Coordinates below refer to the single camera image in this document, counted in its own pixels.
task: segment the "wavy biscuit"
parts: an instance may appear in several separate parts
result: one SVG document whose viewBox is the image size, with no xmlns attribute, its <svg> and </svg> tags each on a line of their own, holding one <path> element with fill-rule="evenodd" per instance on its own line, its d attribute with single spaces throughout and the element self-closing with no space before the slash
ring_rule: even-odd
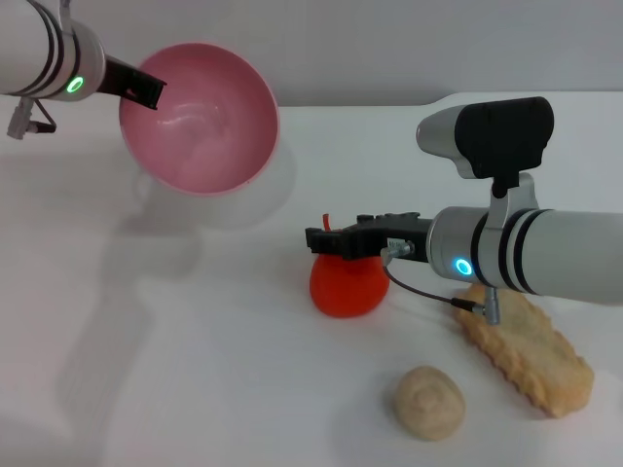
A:
<svg viewBox="0 0 623 467">
<path fill-rule="evenodd" d="M 489 326 L 481 316 L 457 308 L 457 321 L 467 337 L 520 393 L 546 413 L 562 417 L 586 406 L 593 388 L 593 370 L 552 327 L 541 308 L 517 292 L 498 293 L 498 326 Z M 485 287 L 471 286 L 464 298 L 483 303 Z"/>
</svg>

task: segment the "blue led light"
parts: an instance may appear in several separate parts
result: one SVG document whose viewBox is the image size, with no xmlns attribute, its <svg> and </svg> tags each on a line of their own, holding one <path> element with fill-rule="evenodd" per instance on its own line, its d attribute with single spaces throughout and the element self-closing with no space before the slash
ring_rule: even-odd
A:
<svg viewBox="0 0 623 467">
<path fill-rule="evenodd" d="M 455 262 L 455 268 L 462 275 L 471 275 L 474 271 L 473 267 L 469 264 L 468 261 L 460 259 Z"/>
</svg>

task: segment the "dough ball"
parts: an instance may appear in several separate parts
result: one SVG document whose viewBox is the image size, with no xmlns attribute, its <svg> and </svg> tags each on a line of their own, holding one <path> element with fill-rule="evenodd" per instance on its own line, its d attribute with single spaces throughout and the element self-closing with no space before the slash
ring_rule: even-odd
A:
<svg viewBox="0 0 623 467">
<path fill-rule="evenodd" d="M 402 425 L 418 438 L 440 441 L 451 436 L 465 418 L 465 400 L 454 381 L 432 367 L 405 375 L 394 395 Z"/>
</svg>

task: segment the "green led light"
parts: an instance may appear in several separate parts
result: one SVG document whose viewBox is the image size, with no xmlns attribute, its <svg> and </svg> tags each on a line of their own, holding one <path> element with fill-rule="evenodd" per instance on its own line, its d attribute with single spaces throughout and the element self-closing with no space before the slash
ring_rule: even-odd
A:
<svg viewBox="0 0 623 467">
<path fill-rule="evenodd" d="M 67 87 L 67 92 L 73 94 L 74 92 L 79 90 L 84 83 L 85 79 L 82 76 L 77 76 L 71 81 L 71 83 L 69 83 L 69 86 Z"/>
</svg>

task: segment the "red toy fruit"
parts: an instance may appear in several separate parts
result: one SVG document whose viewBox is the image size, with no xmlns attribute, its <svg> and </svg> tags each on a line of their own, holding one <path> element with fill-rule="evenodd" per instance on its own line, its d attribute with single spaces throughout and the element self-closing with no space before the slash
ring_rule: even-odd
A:
<svg viewBox="0 0 623 467">
<path fill-rule="evenodd" d="M 328 224 L 325 214 L 325 230 L 330 230 Z M 334 318 L 369 313 L 383 301 L 388 288 L 381 258 L 345 261 L 320 255 L 311 270 L 311 299 L 320 311 Z"/>
</svg>

